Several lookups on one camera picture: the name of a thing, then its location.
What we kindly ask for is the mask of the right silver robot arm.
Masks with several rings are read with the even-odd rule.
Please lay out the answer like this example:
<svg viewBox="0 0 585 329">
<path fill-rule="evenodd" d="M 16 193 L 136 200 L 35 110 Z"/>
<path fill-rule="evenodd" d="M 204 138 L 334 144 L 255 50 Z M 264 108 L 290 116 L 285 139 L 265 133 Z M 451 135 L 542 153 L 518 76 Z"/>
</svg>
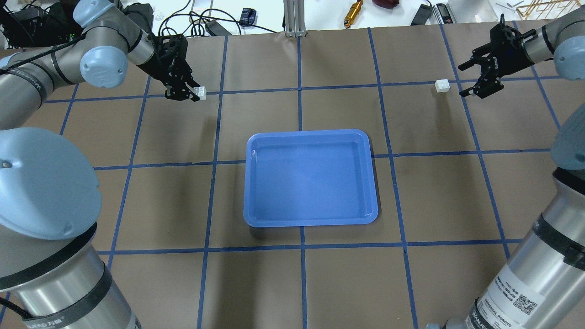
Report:
<svg viewBox="0 0 585 329">
<path fill-rule="evenodd" d="M 560 77 L 583 81 L 584 6 L 521 33 L 505 18 L 489 31 L 489 43 L 475 48 L 459 69 L 479 65 L 480 77 L 460 96 L 486 98 L 503 89 L 506 75 L 551 60 Z M 584 298 L 585 181 L 584 107 L 566 119 L 550 156 L 556 195 L 533 223 L 505 265 L 471 305 L 466 317 L 452 317 L 429 329 L 553 329 Z"/>
</svg>

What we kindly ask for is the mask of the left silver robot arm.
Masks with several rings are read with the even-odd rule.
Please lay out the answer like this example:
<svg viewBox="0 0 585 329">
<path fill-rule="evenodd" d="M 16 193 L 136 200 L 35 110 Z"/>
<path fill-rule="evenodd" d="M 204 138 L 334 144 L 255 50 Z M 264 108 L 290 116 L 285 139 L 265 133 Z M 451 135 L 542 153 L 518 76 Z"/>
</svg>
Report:
<svg viewBox="0 0 585 329">
<path fill-rule="evenodd" d="M 94 167 L 53 131 L 25 122 L 57 88 L 115 88 L 128 64 L 165 86 L 165 98 L 199 101 L 182 34 L 155 35 L 117 0 L 80 0 L 71 41 L 1 60 L 1 291 L 28 329 L 140 329 L 138 316 L 92 240 L 102 196 Z"/>
</svg>

